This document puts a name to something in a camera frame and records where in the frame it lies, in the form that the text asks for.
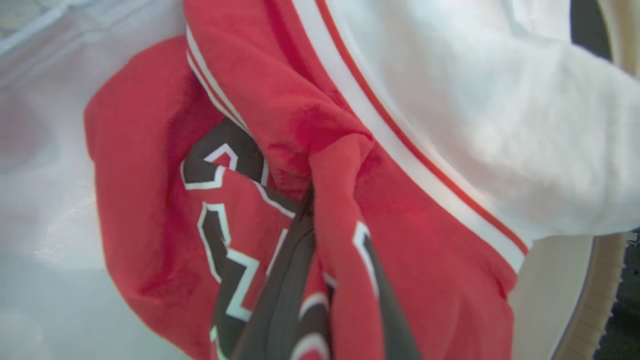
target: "white garment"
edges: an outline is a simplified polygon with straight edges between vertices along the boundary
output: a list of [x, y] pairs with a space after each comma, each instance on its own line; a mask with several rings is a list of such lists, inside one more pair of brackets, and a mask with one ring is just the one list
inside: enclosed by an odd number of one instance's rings
[[640, 84], [568, 42], [569, 1], [327, 3], [403, 133], [525, 241], [640, 225]]

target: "translucent plastic sheet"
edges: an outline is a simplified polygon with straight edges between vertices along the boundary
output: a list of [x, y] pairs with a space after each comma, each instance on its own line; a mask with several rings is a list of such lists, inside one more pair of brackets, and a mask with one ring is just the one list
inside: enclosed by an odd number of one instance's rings
[[76, 3], [0, 42], [0, 358], [186, 358], [104, 269], [83, 127], [103, 82], [184, 32], [180, 2]]

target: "red stripe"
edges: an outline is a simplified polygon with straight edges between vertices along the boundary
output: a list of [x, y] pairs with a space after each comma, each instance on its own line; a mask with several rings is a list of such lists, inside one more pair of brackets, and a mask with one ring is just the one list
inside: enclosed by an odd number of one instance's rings
[[209, 84], [209, 82], [207, 81], [207, 78], [204, 76], [204, 73], [202, 72], [202, 69], [200, 68], [200, 64], [198, 64], [198, 62], [196, 61], [196, 58], [193, 56], [193, 53], [191, 52], [191, 48], [190, 47], [187, 47], [187, 53], [191, 57], [191, 62], [193, 63], [193, 65], [196, 67], [196, 69], [198, 69], [198, 73], [200, 74], [200, 77], [204, 81], [204, 83], [205, 83], [206, 87], [209, 89], [210, 93], [213, 94], [213, 97], [215, 97], [216, 101], [220, 104], [220, 106], [222, 106], [225, 109], [225, 111], [227, 111], [229, 116], [233, 116], [233, 113], [231, 111], [229, 111], [229, 108], [227, 107], [225, 102], [222, 101], [222, 99], [220, 99], [220, 96], [218, 96], [218, 93], [213, 89], [213, 86], [211, 86], [211, 84]]
[[380, 117], [387, 123], [387, 126], [391, 128], [391, 130], [396, 134], [398, 139], [406, 146], [409, 151], [418, 159], [420, 162], [433, 173], [446, 187], [448, 187], [453, 193], [455, 193], [467, 206], [472, 208], [478, 215], [480, 215], [483, 219], [485, 219], [489, 224], [493, 225], [496, 229], [498, 229], [502, 234], [511, 239], [513, 243], [522, 251], [523, 254], [527, 255], [529, 253], [529, 248], [527, 245], [516, 235], [513, 231], [511, 231], [506, 225], [504, 225], [500, 220], [496, 219], [493, 215], [491, 215], [487, 210], [485, 210], [482, 206], [480, 206], [477, 202], [475, 202], [469, 195], [467, 195], [458, 185], [456, 185], [451, 179], [449, 179], [434, 163], [432, 163], [425, 155], [423, 155], [418, 148], [409, 140], [404, 133], [400, 130], [398, 125], [393, 121], [391, 116], [387, 113], [385, 108], [382, 106], [382, 103], [375, 96], [374, 92], [371, 90], [366, 80], [364, 79], [362, 73], [358, 70], [358, 67], [353, 61], [347, 47], [342, 42], [342, 38], [340, 37], [340, 33], [338, 32], [335, 23], [331, 17], [331, 13], [329, 12], [329, 8], [326, 5], [325, 0], [316, 0], [316, 4], [318, 9], [320, 10], [320, 14], [324, 20], [324, 24], [326, 25], [329, 34], [331, 34], [331, 38], [333, 39], [333, 43], [335, 44], [338, 52], [340, 52], [340, 56], [342, 57], [342, 61], [347, 65], [349, 71], [356, 79], [360, 88], [364, 92], [364, 94], [369, 98], [369, 101], [376, 109]]

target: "red garment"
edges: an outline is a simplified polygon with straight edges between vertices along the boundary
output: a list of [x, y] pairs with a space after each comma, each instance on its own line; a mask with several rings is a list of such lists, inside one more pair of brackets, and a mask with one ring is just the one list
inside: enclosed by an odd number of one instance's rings
[[[299, 202], [314, 184], [317, 260], [310, 276], [322, 271], [337, 282], [333, 357], [385, 358], [377, 274], [358, 246], [368, 232], [424, 359], [509, 359], [513, 315], [506, 294], [515, 272], [375, 141], [286, 4], [186, 1], [192, 44], [176, 38], [137, 55], [88, 105], [104, 250], [118, 289], [151, 329], [187, 354], [218, 356], [208, 334], [220, 285], [198, 221], [203, 201], [234, 206], [236, 199], [185, 189], [180, 163], [227, 116], [264, 153], [270, 188]], [[229, 222], [230, 249], [238, 240], [243, 251], [262, 257], [261, 275], [243, 300], [250, 311], [286, 220], [249, 190], [255, 184], [248, 179], [226, 170], [223, 182], [246, 196], [237, 206], [260, 204], [256, 212], [273, 217], [236, 214]], [[255, 233], [273, 235], [252, 243]]]

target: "clothing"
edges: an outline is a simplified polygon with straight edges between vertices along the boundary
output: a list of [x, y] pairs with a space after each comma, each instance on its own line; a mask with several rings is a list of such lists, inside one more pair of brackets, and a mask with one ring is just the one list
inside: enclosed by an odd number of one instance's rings
[[[186, 39], [105, 84], [85, 117], [106, 261], [149, 327], [194, 358], [236, 356], [218, 327], [252, 317], [297, 208], [286, 199], [300, 204], [310, 183], [313, 288], [295, 312], [326, 296], [330, 335], [292, 351], [300, 358], [392, 358], [384, 276], [423, 358], [509, 359], [506, 298], [532, 241], [638, 223], [625, 212], [640, 199], [636, 170], [611, 165], [633, 161], [637, 84], [568, 45], [473, 33], [438, 13], [409, 1], [187, 0]], [[504, 47], [475, 46], [476, 35]], [[456, 62], [467, 48], [478, 60]], [[500, 55], [514, 71], [492, 67]], [[531, 76], [536, 61], [546, 77]], [[576, 61], [597, 74], [563, 72]], [[603, 88], [610, 101], [578, 106]], [[569, 101], [545, 108], [550, 89]], [[221, 135], [231, 129], [244, 145]], [[204, 179], [191, 180], [191, 161]], [[246, 268], [238, 284], [255, 270], [244, 288], [225, 279], [233, 262]]]

